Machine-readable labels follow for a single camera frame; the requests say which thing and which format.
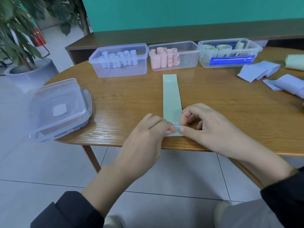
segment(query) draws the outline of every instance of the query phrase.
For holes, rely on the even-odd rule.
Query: table leg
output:
[[[229,158],[229,160],[232,161],[232,163],[237,168],[239,168],[241,170],[241,172],[243,172],[251,181],[253,181],[253,183],[256,184],[258,188],[264,189],[264,186],[260,182],[260,180],[246,166],[244,166],[242,163],[240,163],[239,161],[237,161],[233,158]]]
[[[89,160],[91,161],[96,172],[98,173],[100,171],[101,167],[97,161],[97,158],[95,157],[95,154],[93,153],[91,146],[82,146],[82,147],[85,150],[87,156],[89,157]]]

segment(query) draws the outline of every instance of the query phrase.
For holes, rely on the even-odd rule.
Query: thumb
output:
[[[196,141],[197,143],[200,143],[200,144],[202,143],[202,141],[201,141],[202,131],[201,130],[195,130],[188,126],[181,126],[178,131],[183,136],[190,138],[190,139]]]

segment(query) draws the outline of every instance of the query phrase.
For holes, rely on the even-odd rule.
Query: rolled green resistance band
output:
[[[163,98],[164,119],[172,122],[176,130],[175,133],[168,135],[168,137],[182,136],[178,132],[181,119],[181,99],[176,74],[163,75]]]

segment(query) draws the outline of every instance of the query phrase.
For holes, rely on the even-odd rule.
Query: shoe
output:
[[[213,222],[215,228],[219,228],[219,224],[221,222],[223,213],[226,210],[226,208],[229,206],[232,206],[232,203],[228,201],[220,201],[215,205],[213,211]]]
[[[104,221],[105,223],[103,225],[103,228],[123,228],[119,217],[115,215],[106,216]]]

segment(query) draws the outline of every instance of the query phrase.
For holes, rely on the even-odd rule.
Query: transparent storage box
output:
[[[200,41],[199,62],[204,68],[240,67],[252,64],[263,50],[257,43],[246,38]]]
[[[27,92],[23,115],[25,140],[54,140],[88,123],[92,99],[71,78]]]
[[[192,41],[149,45],[153,71],[174,70],[197,66],[200,49]]]
[[[146,43],[99,47],[89,57],[98,77],[121,77],[147,73]]]

